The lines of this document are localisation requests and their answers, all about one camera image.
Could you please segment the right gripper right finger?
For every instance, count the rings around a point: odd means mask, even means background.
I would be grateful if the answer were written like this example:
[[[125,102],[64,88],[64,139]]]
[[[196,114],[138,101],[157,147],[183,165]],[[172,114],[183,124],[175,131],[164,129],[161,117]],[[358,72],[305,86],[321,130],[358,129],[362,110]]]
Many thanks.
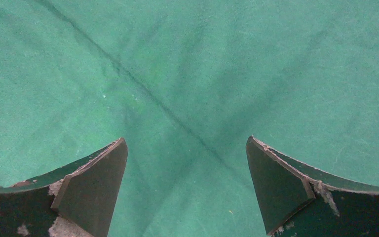
[[[379,186],[325,172],[254,137],[246,155],[269,237],[379,237]]]

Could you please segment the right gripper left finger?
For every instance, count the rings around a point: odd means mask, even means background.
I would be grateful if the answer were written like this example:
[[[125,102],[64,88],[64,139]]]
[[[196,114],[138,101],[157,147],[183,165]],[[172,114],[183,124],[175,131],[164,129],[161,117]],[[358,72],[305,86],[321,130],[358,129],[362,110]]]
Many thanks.
[[[0,187],[0,237],[107,236],[127,156],[120,138],[53,171]]]

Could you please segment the green surgical cloth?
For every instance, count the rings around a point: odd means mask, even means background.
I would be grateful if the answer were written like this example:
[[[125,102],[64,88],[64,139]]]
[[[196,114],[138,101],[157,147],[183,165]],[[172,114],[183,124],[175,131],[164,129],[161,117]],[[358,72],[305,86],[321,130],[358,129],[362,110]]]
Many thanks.
[[[123,137],[109,236],[264,237],[249,136],[379,186],[379,0],[0,0],[0,186]]]

